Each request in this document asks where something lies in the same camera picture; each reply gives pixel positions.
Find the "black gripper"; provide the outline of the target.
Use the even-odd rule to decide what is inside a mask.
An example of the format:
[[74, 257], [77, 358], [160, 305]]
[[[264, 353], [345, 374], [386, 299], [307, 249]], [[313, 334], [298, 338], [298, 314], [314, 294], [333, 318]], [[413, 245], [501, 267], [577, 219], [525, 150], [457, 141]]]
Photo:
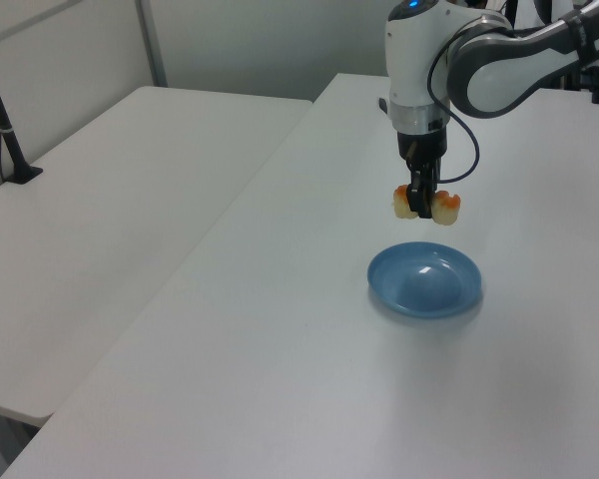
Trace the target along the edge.
[[447, 151], [446, 129], [425, 135], [397, 133], [398, 151], [410, 172], [406, 196], [410, 209], [431, 219], [431, 199], [440, 180], [441, 159]]

